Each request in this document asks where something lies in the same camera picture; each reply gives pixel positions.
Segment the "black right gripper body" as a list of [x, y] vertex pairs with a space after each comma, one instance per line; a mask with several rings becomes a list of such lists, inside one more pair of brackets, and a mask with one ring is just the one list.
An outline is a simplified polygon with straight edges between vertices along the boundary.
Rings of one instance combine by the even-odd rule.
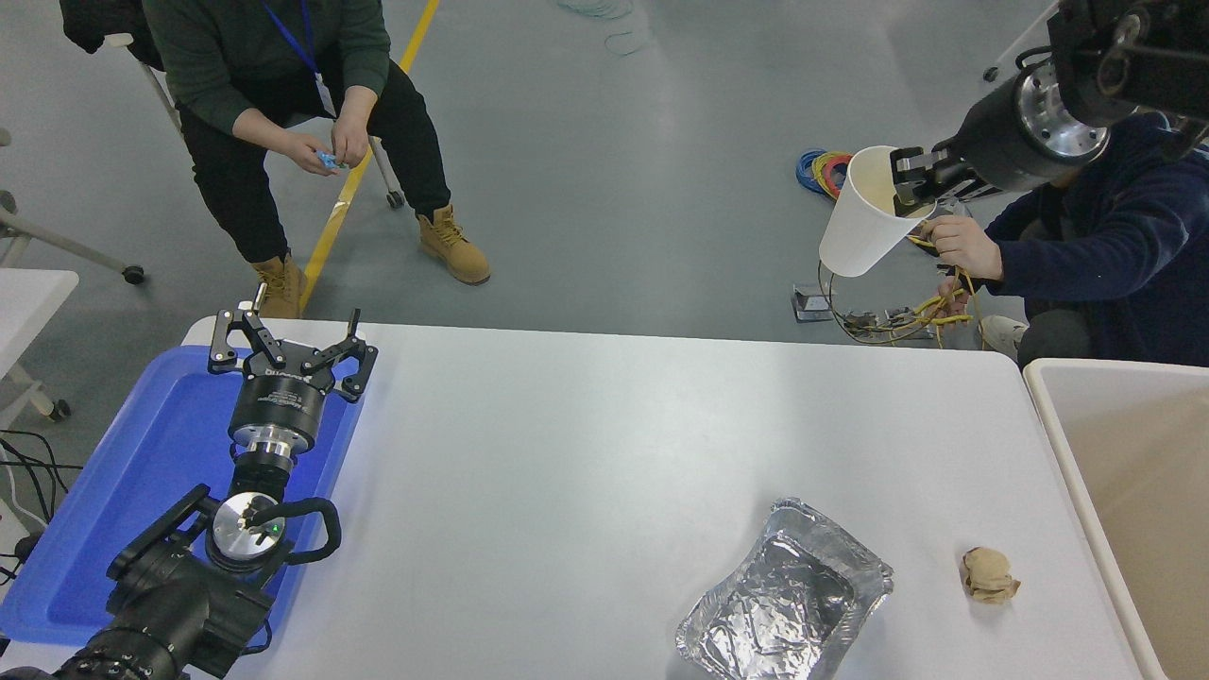
[[1070, 165], [1032, 138], [1022, 121], [1020, 81], [1002, 83], [964, 116], [948, 142], [951, 159], [964, 160], [980, 180], [1006, 191], [1028, 191], [1065, 175]]

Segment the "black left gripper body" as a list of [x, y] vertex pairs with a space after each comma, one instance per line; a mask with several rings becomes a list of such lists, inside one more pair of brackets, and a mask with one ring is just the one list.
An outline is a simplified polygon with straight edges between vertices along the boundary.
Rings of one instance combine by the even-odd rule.
[[249, 448], [255, 436], [268, 434], [289, 444], [293, 453], [316, 446], [324, 400], [335, 384], [328, 367], [303, 373], [306, 363], [316, 365], [318, 353], [319, 348], [283, 344], [282, 367], [272, 365], [262, 351], [247, 355], [242, 362], [245, 378], [230, 417], [230, 439]]

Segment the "person's right hand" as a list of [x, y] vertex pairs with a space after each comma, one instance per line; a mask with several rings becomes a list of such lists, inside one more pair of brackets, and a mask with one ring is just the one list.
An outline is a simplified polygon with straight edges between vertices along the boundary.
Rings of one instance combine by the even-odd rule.
[[970, 217], [942, 215], [925, 220], [921, 235], [937, 250], [941, 263], [962, 267], [971, 277], [1003, 281], [1000, 246]]
[[285, 129], [278, 144], [278, 152], [294, 161], [299, 168], [307, 173], [322, 177], [339, 173], [332, 167], [335, 160], [326, 161], [328, 156], [330, 156], [329, 148], [314, 136]]

